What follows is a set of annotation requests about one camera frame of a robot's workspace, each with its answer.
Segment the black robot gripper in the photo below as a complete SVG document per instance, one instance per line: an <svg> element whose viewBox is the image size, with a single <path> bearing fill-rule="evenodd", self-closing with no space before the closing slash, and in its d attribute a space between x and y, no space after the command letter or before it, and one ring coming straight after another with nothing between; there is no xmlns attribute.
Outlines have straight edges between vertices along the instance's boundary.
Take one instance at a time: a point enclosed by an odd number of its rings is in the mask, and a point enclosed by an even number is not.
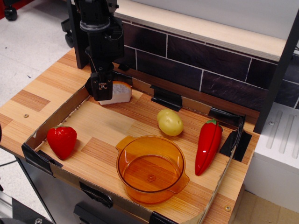
<svg viewBox="0 0 299 224"><path fill-rule="evenodd" d="M92 96L96 101L113 97L112 62L124 56L124 30L120 19L109 19L102 24L81 21L81 30L88 36L85 52L90 58Z"/></svg>

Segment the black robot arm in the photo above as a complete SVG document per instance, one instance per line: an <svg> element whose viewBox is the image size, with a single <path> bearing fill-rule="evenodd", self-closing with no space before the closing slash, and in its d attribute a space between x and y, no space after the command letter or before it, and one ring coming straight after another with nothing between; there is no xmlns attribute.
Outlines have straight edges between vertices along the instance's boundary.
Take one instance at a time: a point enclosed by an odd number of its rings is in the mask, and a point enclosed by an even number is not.
<svg viewBox="0 0 299 224"><path fill-rule="evenodd" d="M87 33L85 53L91 63L86 83L97 101L113 97L113 61L124 56L124 31L121 19L114 16L116 0L76 0L81 16L80 29Z"/></svg>

